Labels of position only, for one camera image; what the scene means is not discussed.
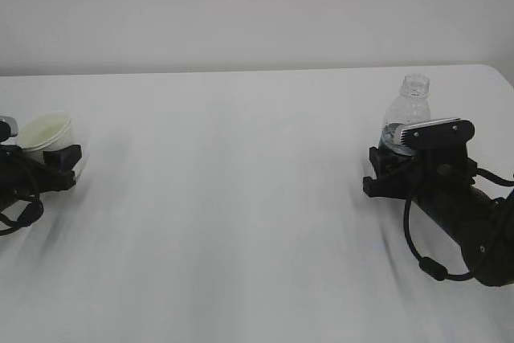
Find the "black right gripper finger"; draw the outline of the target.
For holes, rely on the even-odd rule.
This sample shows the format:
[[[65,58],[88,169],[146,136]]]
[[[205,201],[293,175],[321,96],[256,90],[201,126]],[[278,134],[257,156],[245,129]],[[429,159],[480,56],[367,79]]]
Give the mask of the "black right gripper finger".
[[[369,161],[377,177],[385,177],[409,172],[413,158],[397,154],[386,147],[370,147]]]

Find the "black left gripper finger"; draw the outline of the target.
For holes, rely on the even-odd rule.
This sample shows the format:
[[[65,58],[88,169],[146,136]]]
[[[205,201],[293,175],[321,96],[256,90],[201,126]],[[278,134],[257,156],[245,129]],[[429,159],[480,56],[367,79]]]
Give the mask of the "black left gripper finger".
[[[82,147],[78,144],[53,151],[43,151],[44,163],[58,170],[72,170],[82,158]]]

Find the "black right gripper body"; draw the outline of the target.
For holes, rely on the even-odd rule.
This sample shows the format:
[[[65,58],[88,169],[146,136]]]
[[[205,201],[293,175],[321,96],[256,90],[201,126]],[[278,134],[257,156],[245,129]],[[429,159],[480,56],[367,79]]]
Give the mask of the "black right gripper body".
[[[413,167],[404,174],[363,178],[363,191],[371,197],[407,198],[424,185],[442,179],[445,183],[470,182],[478,164],[469,158],[467,148],[420,151],[412,156]]]

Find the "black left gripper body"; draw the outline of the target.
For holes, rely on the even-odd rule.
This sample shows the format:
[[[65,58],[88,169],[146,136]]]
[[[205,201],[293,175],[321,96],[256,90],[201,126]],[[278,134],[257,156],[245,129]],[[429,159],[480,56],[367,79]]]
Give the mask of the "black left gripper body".
[[[2,145],[1,208],[31,201],[43,193],[70,190],[76,184],[73,169],[51,168],[30,159],[17,145]]]

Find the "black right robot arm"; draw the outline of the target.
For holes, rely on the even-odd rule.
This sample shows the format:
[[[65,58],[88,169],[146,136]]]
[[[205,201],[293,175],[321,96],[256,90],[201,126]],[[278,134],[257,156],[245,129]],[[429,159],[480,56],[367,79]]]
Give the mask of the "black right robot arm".
[[[476,176],[500,186],[512,186],[512,182],[480,169],[468,157],[465,145],[419,150],[413,157],[372,147],[369,161],[376,175],[363,179],[363,190],[370,198],[404,202],[405,240],[422,271],[437,281],[475,279],[488,287],[512,284],[513,196],[490,198],[474,186]],[[452,274],[416,248],[410,232],[412,206],[459,246],[467,272]]]

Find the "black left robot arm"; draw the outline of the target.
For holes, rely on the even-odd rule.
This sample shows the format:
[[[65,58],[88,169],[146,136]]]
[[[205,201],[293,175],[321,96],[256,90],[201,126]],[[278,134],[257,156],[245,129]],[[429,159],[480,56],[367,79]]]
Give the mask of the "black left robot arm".
[[[17,145],[1,146],[1,207],[16,201],[34,201],[41,194],[70,190],[75,185],[74,168],[82,158],[78,144],[61,150],[43,151],[35,160]]]

